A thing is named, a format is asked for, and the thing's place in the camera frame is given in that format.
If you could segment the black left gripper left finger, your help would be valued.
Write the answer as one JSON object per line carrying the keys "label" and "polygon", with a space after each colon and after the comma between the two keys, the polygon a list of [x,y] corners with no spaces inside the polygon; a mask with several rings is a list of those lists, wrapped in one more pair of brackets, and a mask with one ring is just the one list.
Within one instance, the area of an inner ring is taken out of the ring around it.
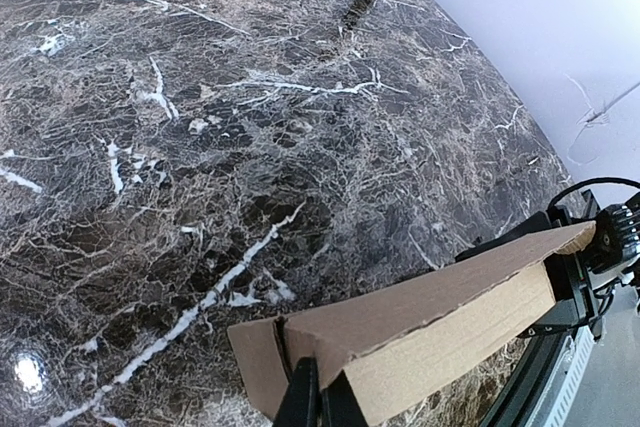
{"label": "black left gripper left finger", "polygon": [[317,362],[304,357],[297,363],[282,399],[274,427],[316,427],[319,420]]}

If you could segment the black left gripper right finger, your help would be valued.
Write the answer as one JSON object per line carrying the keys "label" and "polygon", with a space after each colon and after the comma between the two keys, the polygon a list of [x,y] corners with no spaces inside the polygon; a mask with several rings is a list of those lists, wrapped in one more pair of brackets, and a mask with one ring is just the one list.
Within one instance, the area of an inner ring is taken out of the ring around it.
{"label": "black left gripper right finger", "polygon": [[335,379],[321,393],[321,423],[324,427],[367,427],[347,379]]}

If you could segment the brown cardboard box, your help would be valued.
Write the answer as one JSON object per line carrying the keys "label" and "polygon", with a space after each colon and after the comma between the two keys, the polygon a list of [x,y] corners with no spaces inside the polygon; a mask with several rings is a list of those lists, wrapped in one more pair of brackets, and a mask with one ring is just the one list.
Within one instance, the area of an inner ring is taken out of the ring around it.
{"label": "brown cardboard box", "polygon": [[497,352],[556,298],[546,261],[583,251],[594,222],[531,233],[472,258],[342,302],[231,326],[250,403],[271,420],[295,367],[316,361],[327,391],[345,381],[356,403],[342,425],[375,426],[408,410]]}

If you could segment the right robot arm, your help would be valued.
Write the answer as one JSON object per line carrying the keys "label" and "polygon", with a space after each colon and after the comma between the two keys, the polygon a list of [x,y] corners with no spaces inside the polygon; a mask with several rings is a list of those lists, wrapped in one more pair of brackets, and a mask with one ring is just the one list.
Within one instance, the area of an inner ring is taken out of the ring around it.
{"label": "right robot arm", "polygon": [[624,283],[622,277],[638,271],[639,196],[635,194],[624,203],[602,208],[588,189],[597,184],[639,187],[637,181],[619,177],[581,181],[553,197],[546,210],[534,213],[493,240],[478,239],[473,247],[455,257],[459,262],[527,234],[595,223],[595,234],[581,251],[554,254],[545,262],[556,304],[523,331],[522,338],[555,335],[585,326],[595,332],[611,307],[615,287]]}

